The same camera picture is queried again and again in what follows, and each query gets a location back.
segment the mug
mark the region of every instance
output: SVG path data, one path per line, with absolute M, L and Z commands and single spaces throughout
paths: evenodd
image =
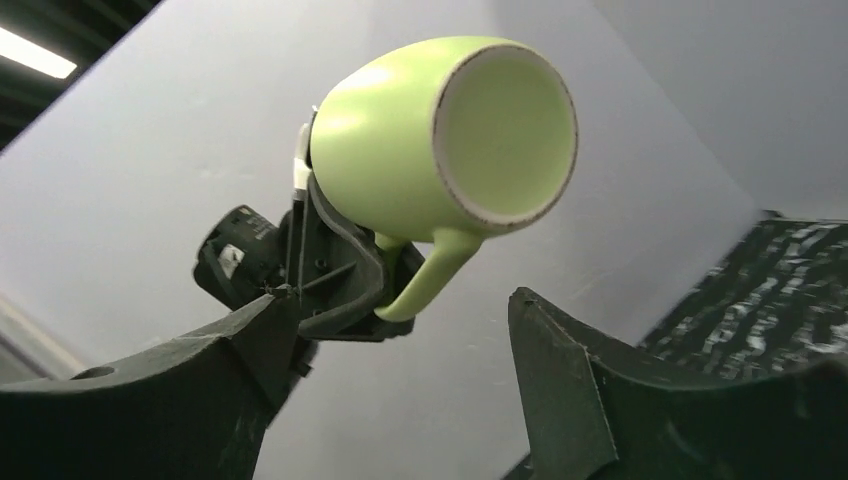
M 329 202 L 390 259 L 433 249 L 375 314 L 413 318 L 485 239 L 527 227 L 562 196 L 577 119 L 557 70 L 504 38 L 425 40 L 342 80 L 318 107 L 312 171 Z

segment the mug handle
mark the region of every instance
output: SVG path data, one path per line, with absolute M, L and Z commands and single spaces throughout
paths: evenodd
M 377 235 L 375 243 L 385 252 L 390 269 L 391 259 L 396 259 L 408 242 Z M 421 268 L 412 276 L 406 288 L 388 305 L 374 310 L 374 314 L 387 322 L 405 322 L 424 310 L 465 263 L 477 253 L 483 238 L 453 228 L 439 228 L 433 233 L 433 251 Z

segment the white wall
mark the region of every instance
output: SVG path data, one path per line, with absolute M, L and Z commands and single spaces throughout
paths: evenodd
M 506 326 L 519 285 L 633 341 L 756 208 L 588 0 L 168 0 L 0 158 L 0 291 L 88 363 L 224 313 L 192 283 L 229 208 L 287 208 L 312 103 L 415 40 L 500 34 L 562 70 L 581 150 L 543 222 L 484 245 L 384 345 L 325 345 L 257 478 L 491 479 L 527 448 Z
M 594 1 L 759 204 L 848 218 L 848 2 Z

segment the ceiling light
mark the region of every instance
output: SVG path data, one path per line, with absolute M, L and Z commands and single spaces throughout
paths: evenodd
M 77 65 L 0 27 L 0 55 L 55 78 L 67 78 Z

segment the white cable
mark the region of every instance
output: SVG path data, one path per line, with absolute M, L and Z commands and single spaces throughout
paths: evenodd
M 312 169 L 306 165 L 306 154 L 309 151 L 309 133 L 309 124 L 304 123 L 297 135 L 297 145 L 294 150 L 293 178 L 295 190 L 306 190 L 309 174 L 312 173 Z

